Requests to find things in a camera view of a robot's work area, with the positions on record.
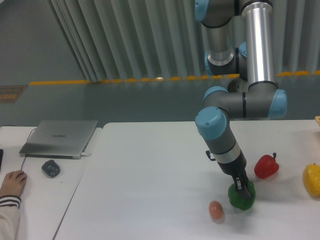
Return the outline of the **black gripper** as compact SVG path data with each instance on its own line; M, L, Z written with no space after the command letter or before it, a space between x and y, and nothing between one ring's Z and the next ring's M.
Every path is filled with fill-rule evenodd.
M212 153L210 150L205 153L210 161L218 163L225 174L232 176L238 195L245 200L250 200L252 195L246 173L247 160L239 144L236 142L230 151L223 154Z

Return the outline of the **white sleeve forearm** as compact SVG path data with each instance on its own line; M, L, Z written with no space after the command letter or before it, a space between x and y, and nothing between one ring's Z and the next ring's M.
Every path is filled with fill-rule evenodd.
M5 195L0 198L0 239L15 240L20 220L21 198Z

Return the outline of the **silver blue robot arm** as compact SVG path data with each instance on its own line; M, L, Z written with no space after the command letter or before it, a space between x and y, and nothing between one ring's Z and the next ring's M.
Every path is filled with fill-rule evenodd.
M228 87L213 86L203 97L195 117L207 155L234 181L235 192L253 198L246 174L246 158L231 130L232 119L282 117L287 95L275 80L272 48L271 0L197 0L195 19L208 30L205 53L209 75L237 74Z

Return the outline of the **person's hand on mouse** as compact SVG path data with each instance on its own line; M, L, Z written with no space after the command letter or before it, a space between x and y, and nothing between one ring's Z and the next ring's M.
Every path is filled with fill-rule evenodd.
M7 173L0 187L0 197L20 197L26 182L27 174L23 170Z

